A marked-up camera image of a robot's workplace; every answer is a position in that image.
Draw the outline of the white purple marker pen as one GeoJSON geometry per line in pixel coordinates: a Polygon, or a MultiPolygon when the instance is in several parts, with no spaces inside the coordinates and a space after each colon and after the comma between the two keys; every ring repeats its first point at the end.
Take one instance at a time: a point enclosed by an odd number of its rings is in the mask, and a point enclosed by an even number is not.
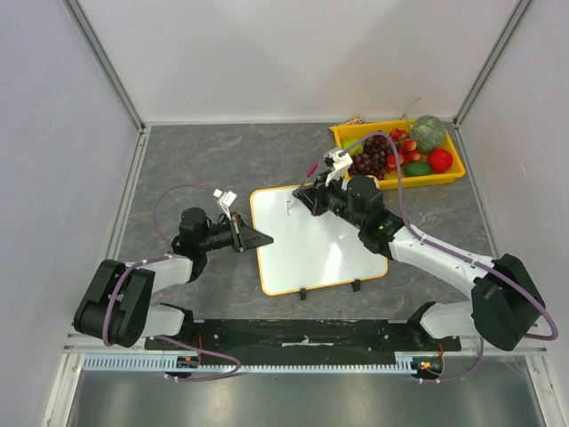
{"type": "Polygon", "coordinates": [[[315,173],[315,171],[317,170],[317,168],[318,168],[318,162],[317,162],[317,161],[314,161],[314,162],[309,166],[308,170],[305,172],[304,178],[302,179],[302,181],[301,181],[299,187],[291,193],[291,197],[290,197],[290,199],[289,199],[289,200],[287,201],[287,203],[286,203],[286,211],[287,211],[288,214],[290,213],[290,210],[292,209],[292,206],[293,206],[293,204],[294,204],[294,201],[296,200],[296,198],[295,198],[295,196],[294,196],[295,192],[296,192],[297,190],[304,189],[304,188],[307,186],[307,184],[308,184],[309,181],[310,181],[310,178],[311,178],[312,175],[315,173]]]}

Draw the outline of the yellow-framed whiteboard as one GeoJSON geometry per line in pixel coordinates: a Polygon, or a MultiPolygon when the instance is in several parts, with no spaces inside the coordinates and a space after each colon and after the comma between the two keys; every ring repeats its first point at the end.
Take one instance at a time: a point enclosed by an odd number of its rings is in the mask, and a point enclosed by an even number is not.
{"type": "Polygon", "coordinates": [[[276,296],[385,276],[388,260],[369,252],[352,225],[325,213],[314,217],[301,203],[288,206],[292,186],[250,196],[252,226],[273,238],[257,249],[260,285],[276,296]]]}

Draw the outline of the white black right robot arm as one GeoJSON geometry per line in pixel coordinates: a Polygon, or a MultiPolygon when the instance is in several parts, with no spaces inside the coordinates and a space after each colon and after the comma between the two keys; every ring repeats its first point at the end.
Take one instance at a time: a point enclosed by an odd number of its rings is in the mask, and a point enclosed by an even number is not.
{"type": "Polygon", "coordinates": [[[294,190],[293,197],[313,216],[334,214],[357,228],[359,240],[371,253],[424,270],[468,297],[467,302],[428,304],[419,323],[434,339],[478,336],[511,351],[529,336],[545,308],[517,257],[473,254],[406,224],[386,208],[372,178],[327,182],[319,176],[314,184],[294,190]]]}

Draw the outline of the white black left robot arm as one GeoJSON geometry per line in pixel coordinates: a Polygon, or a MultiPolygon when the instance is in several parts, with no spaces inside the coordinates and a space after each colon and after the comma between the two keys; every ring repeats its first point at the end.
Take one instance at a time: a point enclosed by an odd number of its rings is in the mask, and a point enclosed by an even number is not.
{"type": "Polygon", "coordinates": [[[239,213],[223,214],[212,223],[205,211],[191,207],[181,214],[171,254],[135,263],[107,259],[94,273],[73,320],[80,334],[107,346],[133,346],[141,337],[177,335],[185,312],[170,306],[151,307],[152,294],[199,278],[213,250],[237,253],[268,246],[274,239],[248,225],[239,213]]]}

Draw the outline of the dark purple grape bunch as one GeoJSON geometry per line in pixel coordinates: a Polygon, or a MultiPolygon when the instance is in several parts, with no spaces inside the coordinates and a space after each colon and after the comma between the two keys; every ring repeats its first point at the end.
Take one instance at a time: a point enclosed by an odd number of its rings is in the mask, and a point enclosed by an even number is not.
{"type": "Polygon", "coordinates": [[[370,175],[381,180],[387,172],[387,157],[379,152],[371,155],[361,153],[352,157],[349,175],[370,175]]]}

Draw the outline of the green apple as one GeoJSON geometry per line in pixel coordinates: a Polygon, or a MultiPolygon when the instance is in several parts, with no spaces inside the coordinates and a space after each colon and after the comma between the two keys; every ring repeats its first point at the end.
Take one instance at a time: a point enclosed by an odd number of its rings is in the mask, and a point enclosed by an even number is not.
{"type": "Polygon", "coordinates": [[[341,142],[341,148],[343,150],[349,149],[349,155],[351,157],[360,155],[364,153],[364,146],[358,141],[358,138],[349,138],[341,142]]]}

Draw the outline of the yellow snack packet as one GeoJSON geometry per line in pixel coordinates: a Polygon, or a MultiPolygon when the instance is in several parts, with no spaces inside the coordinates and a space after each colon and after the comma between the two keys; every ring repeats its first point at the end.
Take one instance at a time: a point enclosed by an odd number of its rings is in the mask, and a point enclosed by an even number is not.
{"type": "Polygon", "coordinates": [[[350,119],[342,122],[340,126],[351,126],[351,125],[364,125],[366,121],[362,117],[351,117],[350,119]]]}

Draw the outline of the yellow plastic fruit tray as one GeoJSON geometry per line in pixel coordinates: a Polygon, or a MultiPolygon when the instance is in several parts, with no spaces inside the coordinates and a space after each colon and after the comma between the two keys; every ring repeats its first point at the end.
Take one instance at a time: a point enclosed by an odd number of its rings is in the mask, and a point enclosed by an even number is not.
{"type": "MultiPolygon", "coordinates": [[[[330,130],[333,132],[333,137],[335,139],[336,145],[338,147],[345,140],[357,138],[360,139],[369,133],[376,131],[384,131],[386,133],[391,132],[393,129],[401,129],[409,132],[411,125],[415,122],[414,119],[411,120],[391,120],[383,122],[369,122],[357,125],[343,125],[343,126],[331,126],[330,130]]],[[[445,130],[445,139],[441,144],[440,149],[445,149],[453,156],[453,162],[450,168],[444,173],[433,173],[430,175],[424,175],[419,177],[407,177],[403,178],[404,188],[428,186],[428,185],[440,185],[446,183],[452,183],[457,179],[463,177],[466,173],[465,167],[461,161],[457,149],[454,146],[452,138],[448,133],[445,125],[443,125],[445,130]]]]}

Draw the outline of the green mango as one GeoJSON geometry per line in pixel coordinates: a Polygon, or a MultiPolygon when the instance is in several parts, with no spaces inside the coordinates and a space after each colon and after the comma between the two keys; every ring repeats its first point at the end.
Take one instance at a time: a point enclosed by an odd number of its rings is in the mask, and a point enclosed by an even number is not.
{"type": "Polygon", "coordinates": [[[404,167],[404,174],[406,177],[420,177],[433,174],[433,172],[428,163],[415,161],[404,167]]]}

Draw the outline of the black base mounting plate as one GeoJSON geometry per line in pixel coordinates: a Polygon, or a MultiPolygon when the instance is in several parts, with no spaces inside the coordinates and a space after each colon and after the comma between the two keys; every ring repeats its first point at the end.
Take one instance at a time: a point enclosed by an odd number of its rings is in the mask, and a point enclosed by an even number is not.
{"type": "Polygon", "coordinates": [[[458,338],[432,338],[416,320],[189,320],[174,339],[248,362],[385,363],[398,351],[461,350],[458,338]]]}

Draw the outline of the red apple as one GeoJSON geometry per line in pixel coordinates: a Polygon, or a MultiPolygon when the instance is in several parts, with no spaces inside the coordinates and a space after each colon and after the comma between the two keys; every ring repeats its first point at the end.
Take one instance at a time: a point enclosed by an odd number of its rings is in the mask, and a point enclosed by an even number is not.
{"type": "Polygon", "coordinates": [[[445,173],[453,165],[453,155],[446,149],[434,149],[429,153],[427,163],[433,173],[445,173]]]}

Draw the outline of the green netted melon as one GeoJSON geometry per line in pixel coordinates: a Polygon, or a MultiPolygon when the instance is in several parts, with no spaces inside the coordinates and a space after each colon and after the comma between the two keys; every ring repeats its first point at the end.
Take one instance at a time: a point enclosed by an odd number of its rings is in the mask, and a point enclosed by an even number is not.
{"type": "Polygon", "coordinates": [[[435,116],[421,116],[413,123],[410,137],[422,154],[430,153],[442,146],[446,138],[445,123],[435,116]]]}

